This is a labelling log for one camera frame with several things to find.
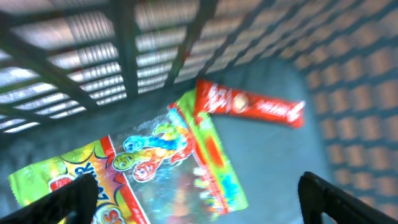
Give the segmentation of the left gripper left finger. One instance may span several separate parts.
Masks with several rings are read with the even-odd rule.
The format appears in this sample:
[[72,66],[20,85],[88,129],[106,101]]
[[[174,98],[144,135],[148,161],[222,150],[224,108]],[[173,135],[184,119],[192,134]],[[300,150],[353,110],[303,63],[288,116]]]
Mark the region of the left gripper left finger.
[[91,174],[84,174],[32,204],[1,218],[1,224],[90,224],[98,200],[98,186]]

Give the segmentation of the red Nescafe stick sachet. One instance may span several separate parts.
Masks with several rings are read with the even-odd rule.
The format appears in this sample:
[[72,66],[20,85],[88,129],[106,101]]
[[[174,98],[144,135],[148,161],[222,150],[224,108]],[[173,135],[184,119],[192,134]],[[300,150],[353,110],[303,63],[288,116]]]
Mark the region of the red Nescafe stick sachet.
[[194,112],[227,114],[301,128],[305,101],[287,101],[230,88],[204,79],[196,83]]

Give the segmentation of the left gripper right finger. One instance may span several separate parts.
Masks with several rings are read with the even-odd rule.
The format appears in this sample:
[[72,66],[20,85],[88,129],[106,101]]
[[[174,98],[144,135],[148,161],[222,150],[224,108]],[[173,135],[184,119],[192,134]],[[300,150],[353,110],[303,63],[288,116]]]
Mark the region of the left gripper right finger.
[[397,220],[309,171],[300,177],[298,197],[304,224],[322,224],[324,213],[338,224],[397,224]]

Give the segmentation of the green Haribo worms bag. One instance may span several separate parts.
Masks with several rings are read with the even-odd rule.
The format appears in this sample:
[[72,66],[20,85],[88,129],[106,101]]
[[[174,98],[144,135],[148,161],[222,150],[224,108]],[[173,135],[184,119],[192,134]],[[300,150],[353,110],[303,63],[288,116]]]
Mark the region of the green Haribo worms bag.
[[186,92],[159,115],[9,176],[23,206],[90,174],[93,223],[209,223],[248,201],[207,114]]

